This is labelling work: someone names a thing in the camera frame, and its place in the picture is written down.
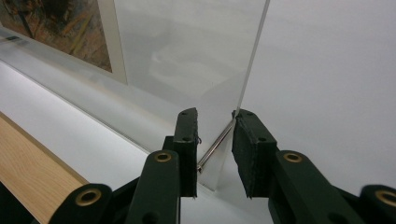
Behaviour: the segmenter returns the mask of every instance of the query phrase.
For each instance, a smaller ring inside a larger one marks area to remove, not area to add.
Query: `silver metal rod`
[[[230,121],[230,123],[227,125],[227,127],[224,129],[224,131],[220,134],[218,139],[216,139],[215,143],[210,147],[210,149],[205,153],[205,155],[198,161],[197,164],[197,171],[199,173],[202,172],[204,169],[204,166],[206,162],[209,160],[209,158],[212,156],[212,154],[215,152],[215,150],[219,147],[221,142],[224,140],[224,138],[227,136],[227,134],[230,132],[231,128],[233,127],[233,119]]]

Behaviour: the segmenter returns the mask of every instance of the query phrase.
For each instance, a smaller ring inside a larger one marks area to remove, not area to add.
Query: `glass panel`
[[[64,1],[64,21],[51,21],[51,12],[40,7],[13,14],[6,4],[12,1],[3,1],[0,21],[20,30],[3,28],[0,35],[23,40],[1,42],[0,60],[147,151],[161,149],[164,137],[174,133],[178,112],[197,107],[200,160],[240,105],[267,1]],[[104,52],[103,45],[94,45],[101,29],[110,71],[87,62]],[[40,35],[49,43],[28,37]],[[69,49],[48,47],[51,40]],[[85,56],[77,57],[78,50]],[[211,189],[225,148],[215,152],[200,178]]]

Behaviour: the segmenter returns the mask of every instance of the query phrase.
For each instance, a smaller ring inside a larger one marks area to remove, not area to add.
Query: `wooden board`
[[[67,195],[88,183],[1,112],[0,181],[40,223],[48,223]]]

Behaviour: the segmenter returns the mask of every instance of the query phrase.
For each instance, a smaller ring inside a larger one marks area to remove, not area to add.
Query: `framed picture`
[[[2,29],[127,82],[113,1],[0,1]]]

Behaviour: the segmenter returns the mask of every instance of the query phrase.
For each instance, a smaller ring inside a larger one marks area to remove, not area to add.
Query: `brown artwork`
[[[0,22],[112,72],[97,0],[0,0]]]

